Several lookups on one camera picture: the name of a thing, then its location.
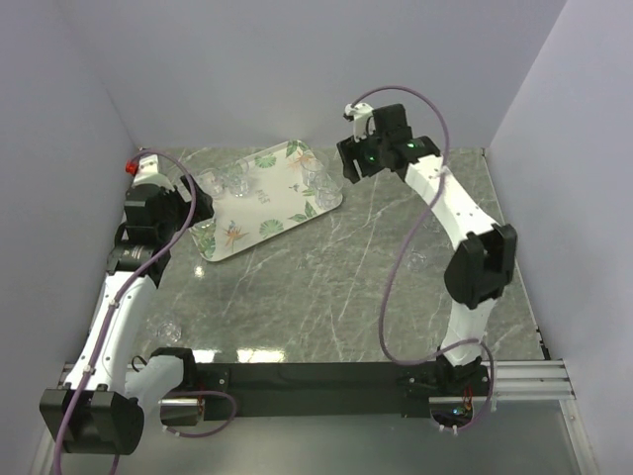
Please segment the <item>clear glass cup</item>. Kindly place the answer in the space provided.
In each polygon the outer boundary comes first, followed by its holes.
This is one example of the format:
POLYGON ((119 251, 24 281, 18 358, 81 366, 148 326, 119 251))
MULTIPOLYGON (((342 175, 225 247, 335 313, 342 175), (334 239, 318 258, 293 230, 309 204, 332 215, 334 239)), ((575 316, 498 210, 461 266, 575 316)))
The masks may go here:
POLYGON ((197 182, 201 189, 214 200, 221 199, 226 193, 226 185, 223 173, 216 168, 203 170, 197 176, 197 182))
POLYGON ((300 159, 302 180, 306 187, 313 186, 316 178, 325 171, 325 163, 313 154, 304 154, 300 159))
POLYGON ((182 339, 182 326, 174 319, 152 322, 148 326, 149 337, 165 346, 175 346, 182 339))
POLYGON ((315 200, 322 210, 332 210, 341 205, 343 201, 342 185, 324 173, 315 178, 315 200))
POLYGON ((224 168, 225 185, 228 192, 238 198, 245 197, 249 192, 249 162, 243 158, 224 168))
POLYGON ((428 265, 428 257, 424 253, 413 250, 407 255, 405 264, 411 272, 422 272, 428 265))

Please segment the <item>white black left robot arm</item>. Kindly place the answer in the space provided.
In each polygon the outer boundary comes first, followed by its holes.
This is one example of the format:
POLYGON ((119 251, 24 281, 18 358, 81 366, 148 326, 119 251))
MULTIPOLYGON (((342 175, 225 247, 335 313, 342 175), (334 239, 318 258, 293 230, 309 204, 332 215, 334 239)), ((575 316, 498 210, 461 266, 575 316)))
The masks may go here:
POLYGON ((44 391, 40 411, 54 455, 129 455, 146 418, 171 392, 191 396, 199 385, 192 350, 159 348, 140 372, 128 363, 140 319, 158 289, 171 246, 195 224, 213 217, 213 200, 187 175, 189 193, 157 173, 137 177, 126 193, 124 219, 107 259, 100 301, 80 356, 57 387, 44 391))

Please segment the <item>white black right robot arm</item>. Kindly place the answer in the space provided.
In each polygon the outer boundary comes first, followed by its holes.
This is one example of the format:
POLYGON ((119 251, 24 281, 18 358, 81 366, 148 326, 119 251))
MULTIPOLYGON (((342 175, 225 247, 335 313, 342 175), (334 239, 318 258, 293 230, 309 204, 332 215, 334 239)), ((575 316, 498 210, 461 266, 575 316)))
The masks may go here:
POLYGON ((414 135, 403 105, 348 104, 343 116, 352 125, 351 136, 336 146, 343 176, 356 183, 382 170, 396 173, 426 204, 423 213, 433 215, 448 235, 453 248, 444 272, 449 323, 437 353, 423 363, 441 392, 457 395, 482 374, 482 338, 513 279, 517 232, 482 210, 429 137, 414 135))

